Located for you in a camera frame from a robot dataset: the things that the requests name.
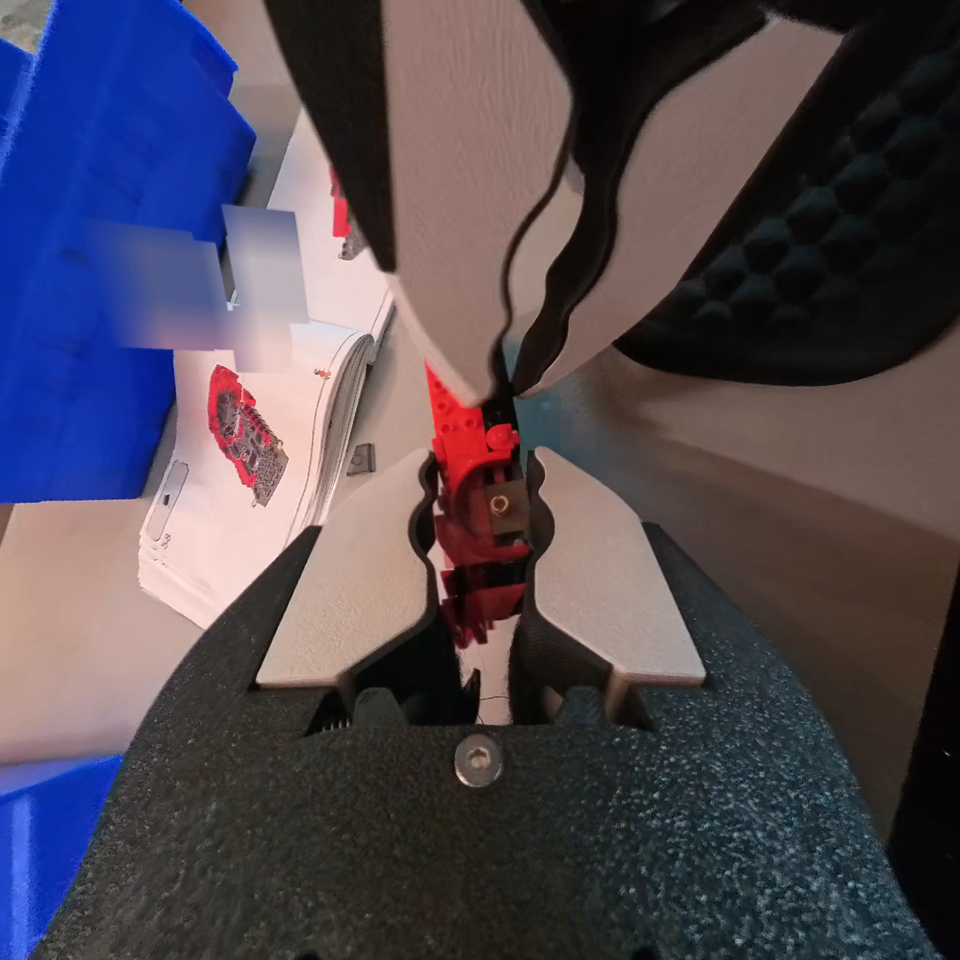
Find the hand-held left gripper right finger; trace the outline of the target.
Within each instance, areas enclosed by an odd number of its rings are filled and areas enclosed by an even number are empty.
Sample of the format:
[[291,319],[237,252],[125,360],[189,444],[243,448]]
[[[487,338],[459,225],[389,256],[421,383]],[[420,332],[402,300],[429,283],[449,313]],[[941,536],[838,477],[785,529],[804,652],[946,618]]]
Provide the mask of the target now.
[[523,665],[551,690],[701,687],[706,668],[638,514],[548,447],[531,451]]

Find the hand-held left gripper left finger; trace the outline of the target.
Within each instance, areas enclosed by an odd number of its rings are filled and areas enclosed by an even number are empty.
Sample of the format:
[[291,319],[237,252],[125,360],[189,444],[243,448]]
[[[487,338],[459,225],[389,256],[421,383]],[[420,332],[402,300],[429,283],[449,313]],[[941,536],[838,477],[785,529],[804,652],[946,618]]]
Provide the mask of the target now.
[[420,537],[432,530],[436,460],[416,448],[330,512],[255,681],[359,690],[361,676],[428,632],[440,610]]

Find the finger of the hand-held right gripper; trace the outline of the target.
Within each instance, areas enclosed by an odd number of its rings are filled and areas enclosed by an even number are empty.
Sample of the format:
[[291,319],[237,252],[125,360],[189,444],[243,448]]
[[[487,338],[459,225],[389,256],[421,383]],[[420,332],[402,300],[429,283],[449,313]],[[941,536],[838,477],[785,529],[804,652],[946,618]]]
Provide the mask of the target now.
[[520,397],[661,305],[842,42],[786,2],[639,2],[605,29],[576,96],[581,209],[517,354]]
[[570,150],[573,95],[540,2],[381,4],[395,266],[423,359],[465,406],[496,390],[508,275]]

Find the red black toy brick car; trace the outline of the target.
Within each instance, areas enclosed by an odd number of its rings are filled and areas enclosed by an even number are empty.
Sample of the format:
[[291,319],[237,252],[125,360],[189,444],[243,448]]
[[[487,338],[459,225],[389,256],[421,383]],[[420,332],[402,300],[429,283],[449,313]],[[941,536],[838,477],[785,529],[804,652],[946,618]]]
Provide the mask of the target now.
[[479,406],[460,402],[426,366],[438,465],[435,532],[441,610],[460,650],[484,644],[522,607],[530,500],[509,385]]

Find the open instruction booklet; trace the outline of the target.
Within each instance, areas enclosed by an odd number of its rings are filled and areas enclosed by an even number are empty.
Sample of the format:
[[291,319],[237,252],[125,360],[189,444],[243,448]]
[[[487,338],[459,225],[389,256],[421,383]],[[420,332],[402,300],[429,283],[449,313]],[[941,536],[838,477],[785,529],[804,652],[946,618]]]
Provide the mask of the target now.
[[201,628],[327,517],[394,313],[305,109],[267,206],[223,210],[240,349],[174,352],[172,458],[139,535],[141,588]]

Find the black bumpy wrist rest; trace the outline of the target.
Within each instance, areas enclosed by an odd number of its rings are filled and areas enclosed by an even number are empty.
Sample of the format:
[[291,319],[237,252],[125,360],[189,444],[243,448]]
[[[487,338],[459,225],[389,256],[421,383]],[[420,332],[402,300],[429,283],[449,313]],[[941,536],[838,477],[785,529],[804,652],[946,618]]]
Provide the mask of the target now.
[[958,319],[958,2],[851,30],[677,285],[614,347],[663,373],[831,386]]

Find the blue plastic bin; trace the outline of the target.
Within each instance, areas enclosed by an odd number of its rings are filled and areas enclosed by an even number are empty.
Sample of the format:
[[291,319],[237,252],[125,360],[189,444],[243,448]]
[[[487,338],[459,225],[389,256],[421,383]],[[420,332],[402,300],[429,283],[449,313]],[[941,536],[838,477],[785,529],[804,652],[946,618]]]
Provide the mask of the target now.
[[1,769],[1,957],[41,940],[84,859],[122,754]]
[[35,61],[35,54],[1,38],[1,140],[13,122]]
[[118,342],[90,243],[111,222],[219,249],[257,139],[236,70],[181,2],[52,3],[2,140],[2,504],[141,494],[173,354]]

